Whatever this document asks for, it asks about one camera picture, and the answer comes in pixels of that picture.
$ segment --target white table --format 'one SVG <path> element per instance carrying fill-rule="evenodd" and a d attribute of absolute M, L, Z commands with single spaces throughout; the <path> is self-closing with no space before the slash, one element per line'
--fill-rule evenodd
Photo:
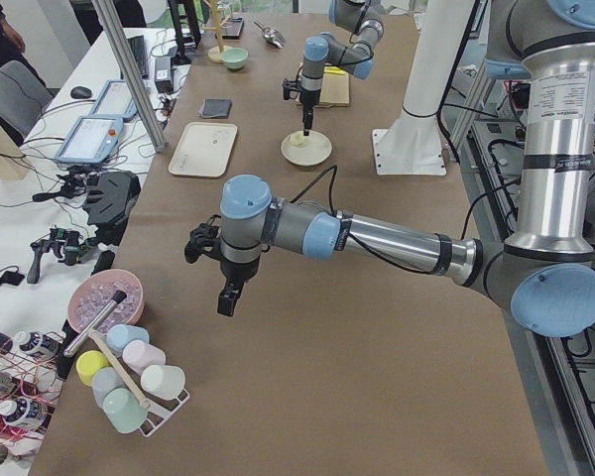
<path fill-rule="evenodd" d="M 168 49 L 175 45 L 174 42 L 167 41 L 174 37 L 172 29 L 127 29 L 126 34 L 128 37 L 144 35 L 149 50 L 152 50 L 150 71 L 153 70 L 154 56 L 166 54 Z M 187 71 L 188 66 L 177 68 L 176 87 L 182 85 Z M 73 102 L 74 99 L 70 98 L 69 94 L 75 86 L 86 86 L 91 89 L 94 99 L 106 80 L 119 77 L 119 67 L 107 38 L 101 35 L 49 105 L 48 110 Z M 160 100 L 154 84 L 149 87 L 149 93 L 155 108 L 159 107 Z M 65 137 L 77 117 L 88 114 L 91 107 L 92 102 L 82 102 L 50 112 L 39 121 L 27 140 Z M 161 120 L 164 119 L 160 113 L 157 115 Z M 53 157 L 60 144 L 61 142 L 57 140 L 36 140 L 28 146 L 23 146 L 22 150 L 27 154 L 31 165 L 45 177 L 29 172 L 20 181 L 0 180 L 0 203 L 14 205 L 28 202 L 32 194 L 42 189 L 47 191 L 54 184 L 56 175 L 63 175 L 63 172 L 53 161 L 43 159 L 42 156 Z M 138 174 L 143 184 L 154 149 L 138 117 L 126 124 L 119 144 L 120 156 L 127 157 L 123 160 L 123 164 L 119 164 L 119 169 Z M 83 200 L 84 196 L 67 200 L 63 209 L 52 200 L 7 208 L 0 206 L 0 269 L 17 265 L 20 272 L 26 275 L 33 262 L 30 244 L 47 235 L 54 225 L 79 230 L 84 237 L 93 236 L 95 228 L 86 225 L 88 216 L 79 208 Z M 68 267 L 58 263 L 53 253 L 47 253 L 42 258 L 41 277 L 37 284 L 29 285 L 25 280 L 17 288 L 6 285 L 0 287 L 0 331 L 11 336 L 20 330 L 59 332 L 66 320 L 70 296 L 92 272 L 97 253 L 89 254 L 84 258 L 87 261 L 83 264 Z M 35 446 L 35 444 L 38 443 L 18 442 L 12 449 L 16 453 L 26 452 L 29 446 Z M 0 466 L 0 476 L 20 475 L 27 472 L 13 463 Z"/>

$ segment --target blue tablet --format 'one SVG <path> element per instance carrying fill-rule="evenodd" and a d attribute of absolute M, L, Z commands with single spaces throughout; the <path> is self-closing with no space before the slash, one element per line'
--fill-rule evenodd
<path fill-rule="evenodd" d="M 121 116 L 127 121 L 137 114 L 137 106 L 128 84 L 122 79 L 109 79 L 92 106 L 90 115 Z"/>
<path fill-rule="evenodd" d="M 81 116 L 63 140 L 55 160 L 65 164 L 101 164 L 123 132 L 121 116 Z"/>

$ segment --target bowl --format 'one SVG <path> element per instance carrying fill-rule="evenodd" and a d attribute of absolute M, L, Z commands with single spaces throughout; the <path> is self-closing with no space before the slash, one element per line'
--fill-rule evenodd
<path fill-rule="evenodd" d="M 249 52 L 244 48 L 230 48 L 229 50 L 222 52 L 220 58 L 222 59 L 223 64 L 227 66 L 227 69 L 235 71 L 247 63 Z"/>
<path fill-rule="evenodd" d="M 97 330 L 105 334 L 115 324 L 136 323 L 144 307 L 143 287 L 139 278 L 126 270 L 105 270 L 84 281 L 70 297 L 70 327 L 81 332 L 117 290 L 126 293 L 127 297 L 99 324 Z"/>

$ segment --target yellow cup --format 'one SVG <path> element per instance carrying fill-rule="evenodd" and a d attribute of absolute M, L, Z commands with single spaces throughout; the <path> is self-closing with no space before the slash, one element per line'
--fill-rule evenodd
<path fill-rule="evenodd" d="M 98 350 L 89 350 L 79 356 L 75 367 L 81 383 L 90 387 L 95 374 L 104 367 L 110 367 L 110 362 Z"/>

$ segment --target robotic arm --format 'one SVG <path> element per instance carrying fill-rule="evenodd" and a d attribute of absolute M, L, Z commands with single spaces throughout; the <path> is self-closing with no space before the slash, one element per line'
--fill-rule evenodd
<path fill-rule="evenodd" d="M 263 246 L 275 245 L 318 259 L 341 250 L 369 253 L 408 271 L 447 276 L 542 335 L 569 336 L 592 325 L 593 250 L 582 225 L 594 167 L 595 2 L 583 4 L 582 15 L 571 4 L 492 4 L 492 29 L 500 34 L 490 42 L 488 59 L 504 61 L 506 71 L 519 60 L 532 75 L 521 212 L 505 243 L 453 240 L 345 211 L 329 214 L 273 197 L 260 178 L 239 176 L 224 187 L 222 228 L 201 225 L 185 249 L 190 262 L 201 254 L 220 261 L 227 278 L 221 299 L 231 305 L 219 305 L 219 312 L 233 314 Z"/>
<path fill-rule="evenodd" d="M 294 81 L 285 79 L 285 100 L 292 92 L 299 93 L 302 105 L 303 132 L 308 136 L 313 125 L 313 108 L 319 104 L 319 94 L 327 64 L 333 64 L 360 79 L 366 79 L 373 67 L 373 50 L 384 36 L 379 13 L 372 1 L 334 0 L 329 18 L 335 25 L 357 36 L 350 47 L 341 44 L 332 33 L 310 37 L 304 45 L 301 76 Z"/>

